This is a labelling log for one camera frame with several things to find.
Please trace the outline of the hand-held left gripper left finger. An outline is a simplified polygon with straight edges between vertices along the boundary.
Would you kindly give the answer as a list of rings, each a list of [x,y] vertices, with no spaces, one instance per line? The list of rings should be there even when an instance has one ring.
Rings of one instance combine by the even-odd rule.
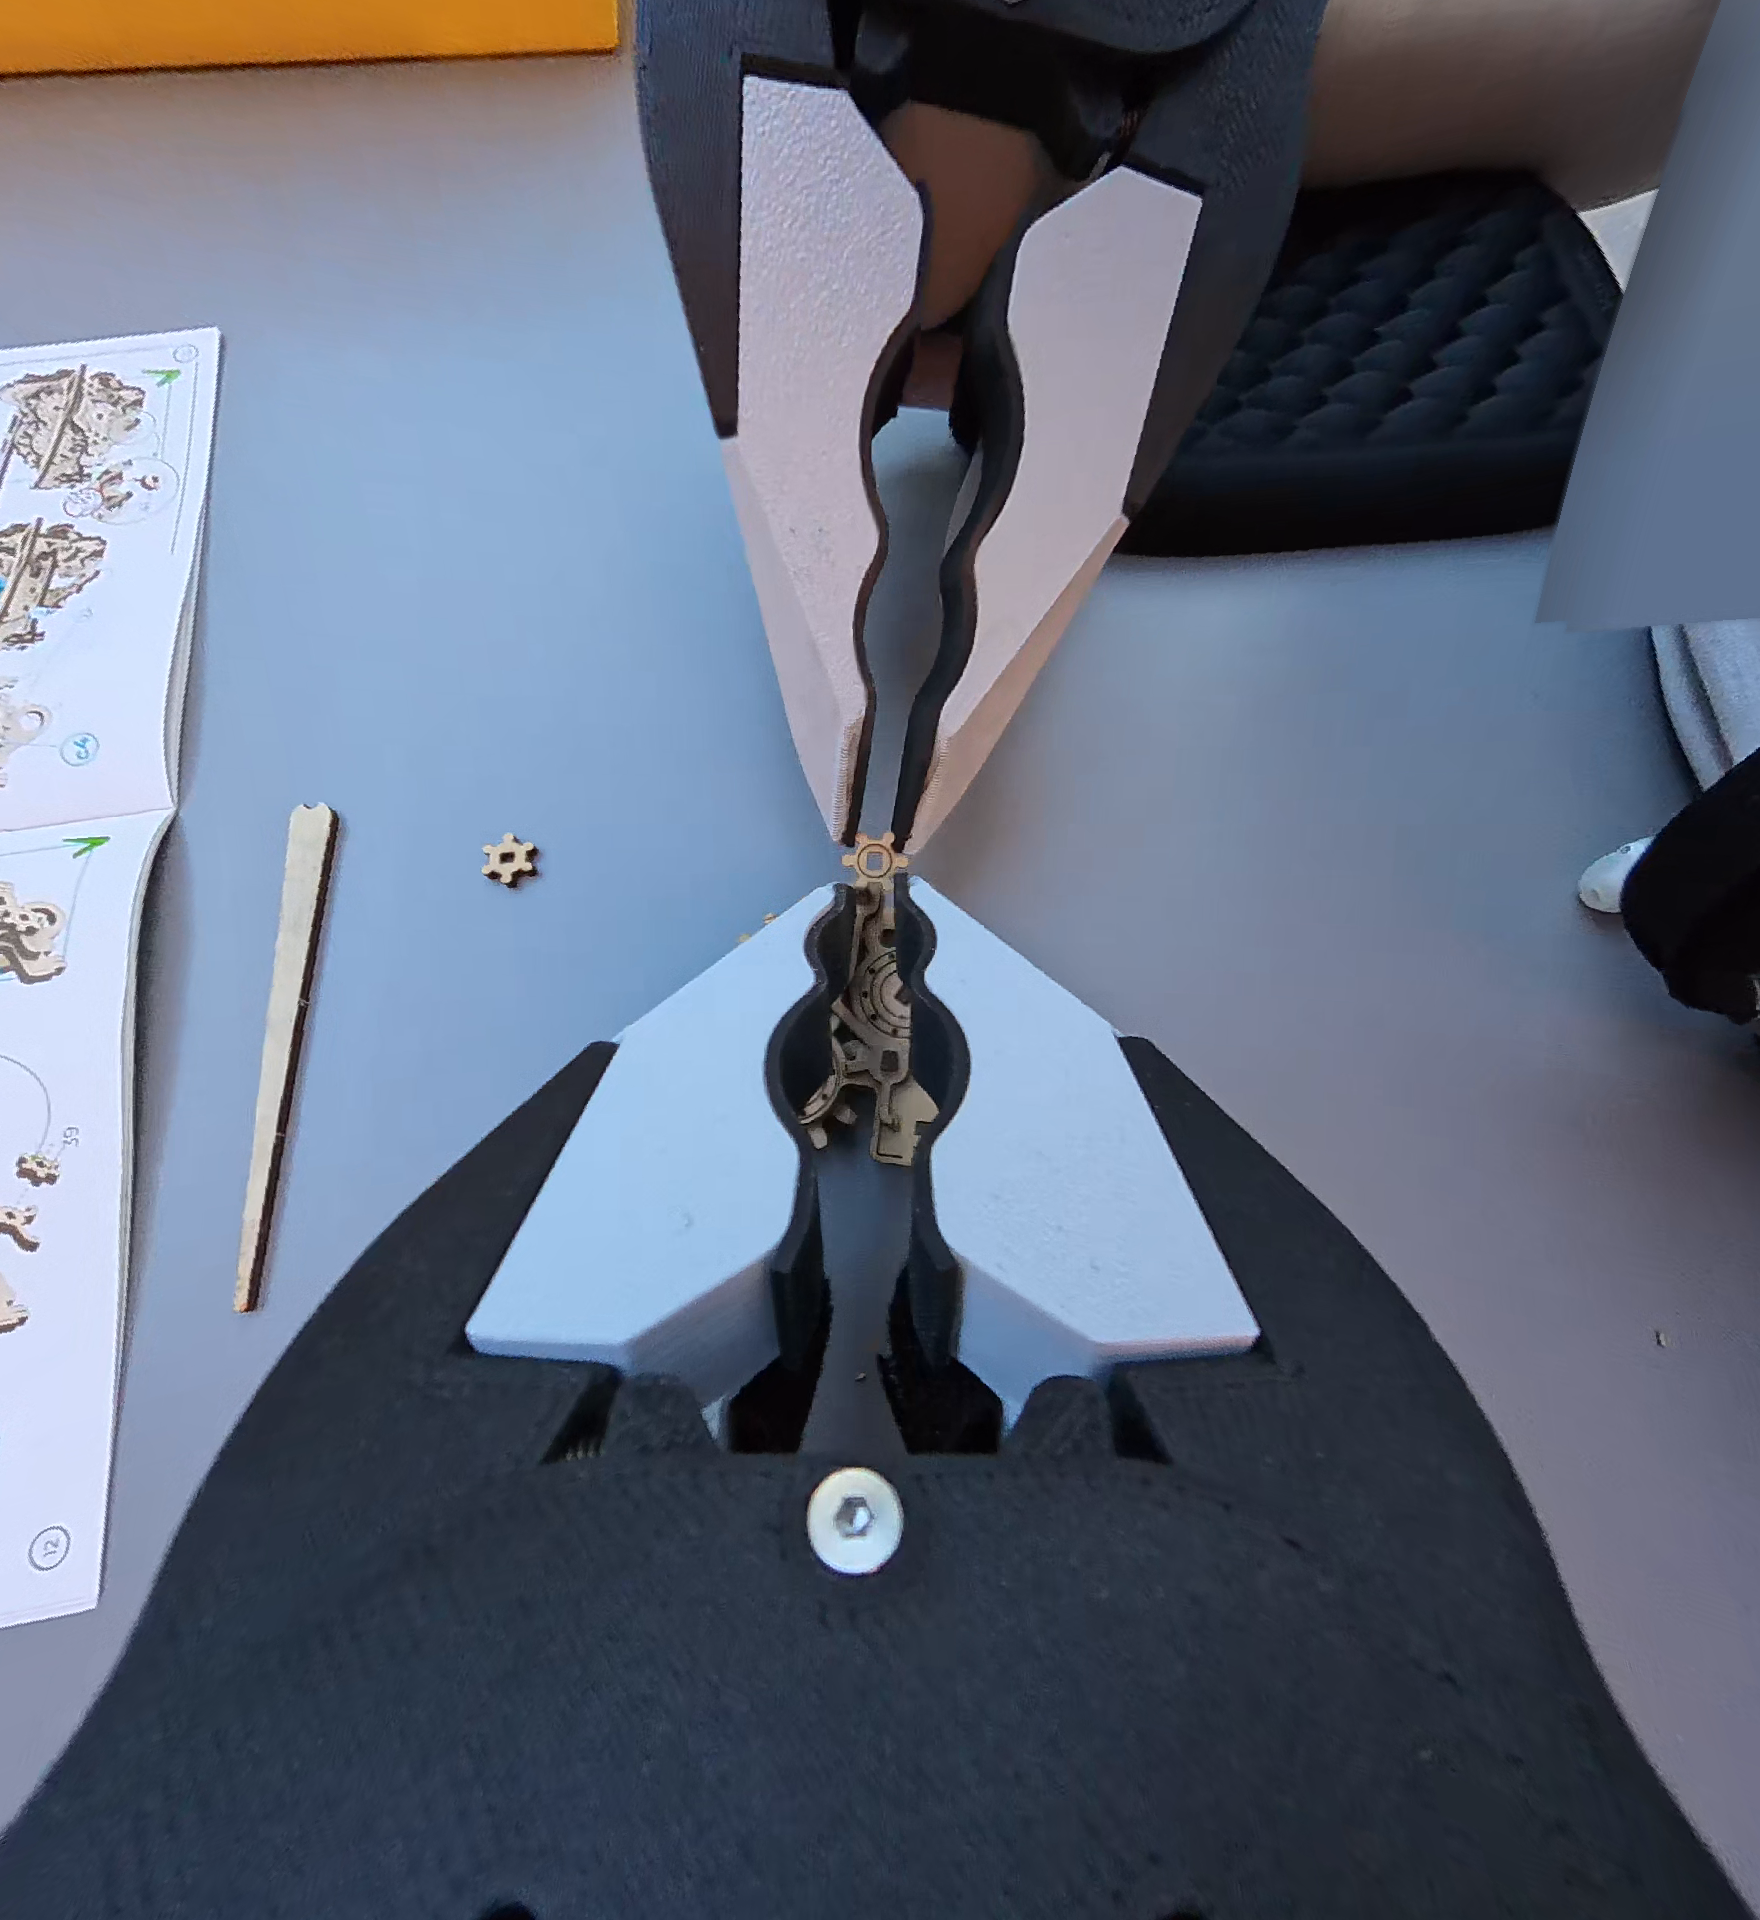
[[[831,1309],[797,1106],[826,1073],[844,893],[798,899],[616,1038],[467,1321],[490,1354],[588,1361],[797,1452]]]

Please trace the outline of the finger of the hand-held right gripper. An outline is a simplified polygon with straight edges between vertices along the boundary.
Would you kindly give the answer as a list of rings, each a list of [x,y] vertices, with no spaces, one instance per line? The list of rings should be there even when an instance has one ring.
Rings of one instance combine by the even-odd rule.
[[[884,530],[870,470],[881,373],[916,327],[916,184],[844,90],[746,76],[737,519],[805,778],[829,832],[858,818],[862,655]]]
[[[902,742],[892,834],[920,848],[1129,524],[1129,484],[1202,200],[1112,168],[1039,213],[972,306],[979,439],[940,566],[942,637]]]

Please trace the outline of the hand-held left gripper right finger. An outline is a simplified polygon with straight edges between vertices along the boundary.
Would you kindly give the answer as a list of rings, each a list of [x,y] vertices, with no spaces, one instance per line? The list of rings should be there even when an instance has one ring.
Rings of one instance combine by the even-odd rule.
[[[1258,1324],[1116,1031],[932,887],[932,994],[968,1052],[932,1142],[958,1357],[1004,1427],[1045,1380],[1252,1348]]]

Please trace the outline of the wooden gear assembly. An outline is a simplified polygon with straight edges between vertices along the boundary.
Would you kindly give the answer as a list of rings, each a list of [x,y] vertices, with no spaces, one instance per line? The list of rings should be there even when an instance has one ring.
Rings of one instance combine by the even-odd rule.
[[[913,1009],[896,965],[892,879],[858,879],[852,898],[852,965],[831,1010],[831,1071],[798,1122],[813,1145],[824,1148],[833,1125],[852,1122],[851,1094],[869,1090],[872,1160],[910,1167],[917,1132],[937,1116],[937,1105],[910,1064]]]

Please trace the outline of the grey desk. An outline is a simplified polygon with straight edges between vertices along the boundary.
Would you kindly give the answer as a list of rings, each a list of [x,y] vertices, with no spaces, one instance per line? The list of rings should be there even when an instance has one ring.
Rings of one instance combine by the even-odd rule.
[[[0,1632],[0,1831],[359,1251],[833,864],[619,60],[0,85],[0,347],[194,324],[226,359],[113,1534],[97,1612]],[[1544,563],[1112,563],[925,872],[1407,1290],[1760,1911],[1760,1063],[1575,903],[1683,770],[1634,634],[1533,622]],[[301,804],[338,831],[237,1313]]]

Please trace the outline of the person's right hand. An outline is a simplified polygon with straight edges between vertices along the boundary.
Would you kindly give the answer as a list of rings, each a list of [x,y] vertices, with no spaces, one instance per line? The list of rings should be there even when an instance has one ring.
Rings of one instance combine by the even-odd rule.
[[[907,102],[882,119],[881,136],[923,190],[930,243],[901,405],[946,411],[962,367],[964,306],[1058,178],[1033,133],[956,109]]]

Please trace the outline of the black chair seat cushion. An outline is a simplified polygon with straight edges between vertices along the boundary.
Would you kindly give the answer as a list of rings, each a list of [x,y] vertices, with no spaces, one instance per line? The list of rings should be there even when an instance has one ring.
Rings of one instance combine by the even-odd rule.
[[[1525,173],[1305,190],[1123,551],[1229,557],[1556,522],[1618,284]]]

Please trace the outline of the tapered wooden stick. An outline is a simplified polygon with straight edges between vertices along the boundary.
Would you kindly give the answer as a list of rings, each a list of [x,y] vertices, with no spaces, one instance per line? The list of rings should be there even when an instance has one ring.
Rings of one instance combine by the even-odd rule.
[[[263,1288],[267,1236],[290,1127],[336,831],[338,818],[325,804],[301,804],[289,817],[267,1017],[244,1191],[234,1301],[237,1313],[257,1309]]]

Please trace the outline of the yellow box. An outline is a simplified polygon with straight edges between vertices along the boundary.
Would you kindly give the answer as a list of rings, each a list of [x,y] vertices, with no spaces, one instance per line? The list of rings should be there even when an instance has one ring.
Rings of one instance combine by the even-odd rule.
[[[616,1],[0,1],[0,76],[613,53]]]

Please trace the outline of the grey garment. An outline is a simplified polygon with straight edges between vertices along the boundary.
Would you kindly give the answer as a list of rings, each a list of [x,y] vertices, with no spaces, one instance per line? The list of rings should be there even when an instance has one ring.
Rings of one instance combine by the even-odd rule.
[[[1760,748],[1760,617],[1654,625],[1661,697],[1699,786]]]

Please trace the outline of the white instruction booklet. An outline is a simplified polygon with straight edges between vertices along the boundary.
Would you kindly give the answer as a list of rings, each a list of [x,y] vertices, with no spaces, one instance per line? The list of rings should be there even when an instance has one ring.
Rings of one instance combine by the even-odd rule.
[[[0,350],[0,1627],[98,1601],[220,334]]]

